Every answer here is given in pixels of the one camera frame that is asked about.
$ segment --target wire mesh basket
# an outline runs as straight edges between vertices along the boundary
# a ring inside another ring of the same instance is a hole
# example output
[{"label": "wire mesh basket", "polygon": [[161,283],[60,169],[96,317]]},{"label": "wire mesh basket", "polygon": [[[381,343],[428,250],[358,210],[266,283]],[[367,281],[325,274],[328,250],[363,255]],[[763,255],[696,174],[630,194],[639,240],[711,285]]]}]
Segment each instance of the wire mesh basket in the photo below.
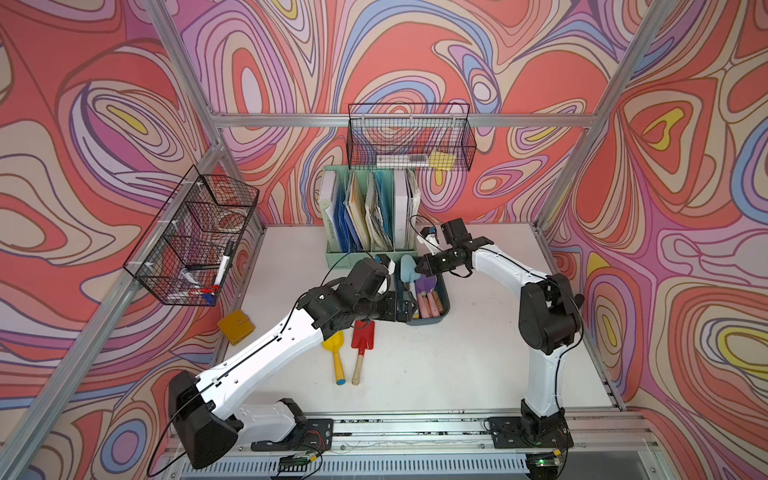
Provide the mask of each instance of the wire mesh basket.
[{"label": "wire mesh basket", "polygon": [[469,170],[477,143],[466,103],[349,105],[350,168]]},{"label": "wire mesh basket", "polygon": [[233,251],[259,200],[257,188],[226,175],[200,175],[195,169],[192,178],[191,188],[146,258],[132,261],[134,248],[124,264],[164,305],[216,305]]}]

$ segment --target pink handle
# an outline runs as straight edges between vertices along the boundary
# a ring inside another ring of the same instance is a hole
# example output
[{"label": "pink handle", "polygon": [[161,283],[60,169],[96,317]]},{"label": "pink handle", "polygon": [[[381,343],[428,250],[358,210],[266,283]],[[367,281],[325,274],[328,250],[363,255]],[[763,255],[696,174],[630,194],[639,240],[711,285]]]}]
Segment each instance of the pink handle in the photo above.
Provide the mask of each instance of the pink handle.
[{"label": "pink handle", "polygon": [[440,309],[437,307],[437,303],[435,302],[435,297],[432,296],[432,292],[429,292],[426,297],[429,301],[429,310],[432,312],[432,317],[440,316]]},{"label": "pink handle", "polygon": [[429,314],[427,296],[424,293],[420,293],[416,297],[419,299],[419,312],[422,313],[422,318],[432,318],[432,315]]}]

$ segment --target psychedelic patterned wall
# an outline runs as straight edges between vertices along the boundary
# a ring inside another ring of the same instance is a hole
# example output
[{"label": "psychedelic patterned wall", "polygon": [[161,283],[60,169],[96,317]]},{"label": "psychedelic patterned wall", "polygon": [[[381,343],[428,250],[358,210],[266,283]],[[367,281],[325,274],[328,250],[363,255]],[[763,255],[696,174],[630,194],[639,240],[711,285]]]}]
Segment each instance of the psychedelic patterned wall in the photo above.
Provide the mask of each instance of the psychedelic patterned wall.
[{"label": "psychedelic patterned wall", "polygon": [[[0,2],[0,442],[207,149],[146,12],[81,6]],[[28,478],[146,466],[168,377],[207,364],[219,318],[137,295]]]},{"label": "psychedelic patterned wall", "polygon": [[[466,100],[480,113],[594,111],[647,6],[609,2],[197,0],[170,10],[215,111],[346,113]],[[479,128],[470,174],[422,172],[437,220],[531,221],[580,130]],[[266,223],[319,223],[345,129],[224,131]]]},{"label": "psychedelic patterned wall", "polygon": [[[491,150],[479,151],[469,172],[419,172],[423,215],[533,221],[581,134],[580,128],[490,130]],[[246,181],[262,191],[264,223],[322,223],[316,194],[323,168],[346,162],[345,128],[239,127],[224,138]]]},{"label": "psychedelic patterned wall", "polygon": [[681,1],[547,236],[682,478],[768,478],[768,5]]}]

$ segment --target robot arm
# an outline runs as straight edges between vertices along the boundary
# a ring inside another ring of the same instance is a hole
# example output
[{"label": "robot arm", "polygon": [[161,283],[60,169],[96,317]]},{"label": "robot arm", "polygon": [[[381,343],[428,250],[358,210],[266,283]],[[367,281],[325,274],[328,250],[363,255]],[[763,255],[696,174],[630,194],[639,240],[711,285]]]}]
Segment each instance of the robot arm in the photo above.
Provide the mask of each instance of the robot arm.
[{"label": "robot arm", "polygon": [[168,386],[168,412],[190,463],[204,468],[235,445],[279,442],[306,421],[283,399],[273,406],[243,405],[278,369],[356,320],[405,321],[389,286],[389,258],[366,258],[348,276],[304,293],[292,311],[238,354],[197,376],[180,372]]},{"label": "robot arm", "polygon": [[[574,297],[561,274],[548,276],[507,257],[484,237],[472,238],[461,220],[442,225],[451,248],[440,250],[436,237],[430,254],[416,271],[425,275],[465,265],[488,274],[513,295],[520,296],[518,325],[531,347],[528,391],[522,402],[522,424],[530,437],[541,437],[564,423],[555,385],[557,365],[579,330]],[[389,292],[389,258],[381,263],[366,258],[350,274],[304,293],[292,311],[269,332],[234,357],[192,376],[177,374],[168,386],[170,420],[193,468],[203,468],[239,444],[280,442],[303,414],[290,399],[273,406],[245,406],[246,398],[282,366],[301,353],[348,329],[356,320],[409,321],[415,311],[398,311],[395,292]]]},{"label": "robot arm", "polygon": [[520,296],[518,328],[531,347],[528,390],[521,408],[523,425],[530,436],[546,435],[564,422],[560,407],[563,370],[558,365],[581,328],[578,308],[584,297],[573,296],[564,275],[534,270],[504,255],[489,239],[472,238],[460,219],[442,225],[451,246],[447,250],[438,249],[432,230],[426,227],[417,237],[430,254],[422,257],[416,272],[430,276],[464,265],[470,273],[472,269],[483,272]]}]

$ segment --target mounting plate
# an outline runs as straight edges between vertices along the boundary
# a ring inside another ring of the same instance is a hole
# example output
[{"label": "mounting plate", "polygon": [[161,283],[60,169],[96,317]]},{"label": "mounting plate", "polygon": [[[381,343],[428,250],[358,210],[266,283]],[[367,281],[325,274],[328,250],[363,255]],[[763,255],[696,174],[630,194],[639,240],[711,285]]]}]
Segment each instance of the mounting plate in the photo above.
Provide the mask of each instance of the mounting plate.
[{"label": "mounting plate", "polygon": [[488,431],[497,449],[569,449],[574,446],[568,427],[556,429],[538,440],[538,444],[526,438],[520,421],[521,417],[489,417]]},{"label": "mounting plate", "polygon": [[[314,432],[319,433],[322,441]],[[250,444],[250,449],[254,452],[285,452],[307,447],[325,452],[330,450],[332,440],[333,419],[307,419],[305,422],[298,422],[281,442],[254,442]]]}]

